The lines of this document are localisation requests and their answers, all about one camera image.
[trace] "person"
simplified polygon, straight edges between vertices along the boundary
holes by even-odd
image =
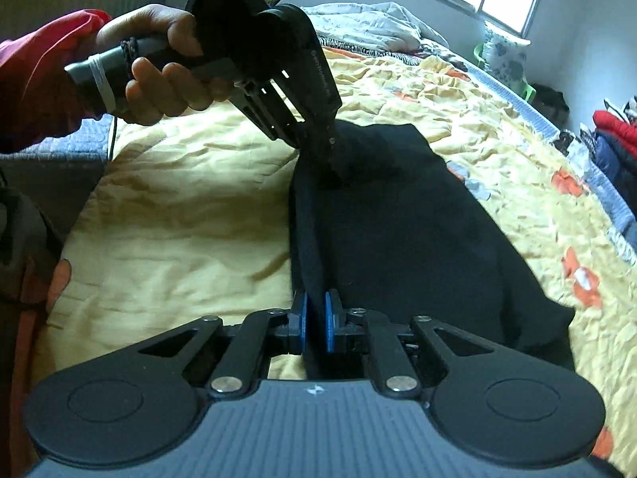
[[[13,153],[47,136],[65,136],[83,118],[97,118],[75,91],[64,67],[117,46],[123,39],[165,33],[182,55],[202,55],[189,12],[152,4],[111,19],[101,10],[79,10],[14,41],[0,44],[0,152]],[[129,123],[152,125],[164,115],[178,116],[188,107],[202,111],[225,100],[233,84],[199,81],[190,70],[170,63],[162,71],[147,59],[133,63],[126,86]]]

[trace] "gray gripper base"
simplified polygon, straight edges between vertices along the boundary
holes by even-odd
[[[484,433],[485,437],[497,433]],[[586,460],[510,469],[447,442],[413,401],[369,381],[263,381],[240,401],[214,404],[181,445],[119,470],[44,460],[30,478],[600,478]]]

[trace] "white rubber band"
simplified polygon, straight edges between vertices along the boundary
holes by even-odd
[[[93,79],[95,80],[95,84],[98,87],[98,91],[102,97],[102,101],[104,102],[104,107],[106,108],[106,113],[112,113],[117,107],[117,103],[115,101],[115,94],[113,93],[113,89],[106,79],[106,74],[104,73],[104,67],[102,66],[100,55],[92,55],[88,58],[88,66],[90,66],[90,71],[93,73]]]

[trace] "red sleeve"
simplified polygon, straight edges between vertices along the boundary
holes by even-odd
[[[91,118],[64,67],[109,20],[101,10],[79,10],[0,44],[0,152],[65,136]]]
[[[637,158],[637,127],[626,124],[607,111],[593,113],[595,126],[616,136],[619,143]]]

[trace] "white patterned pillow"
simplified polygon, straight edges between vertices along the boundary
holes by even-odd
[[[485,43],[482,50],[485,72],[511,88],[517,95],[523,95],[526,89],[526,50],[530,44],[528,39],[515,37],[493,23],[485,22]]]

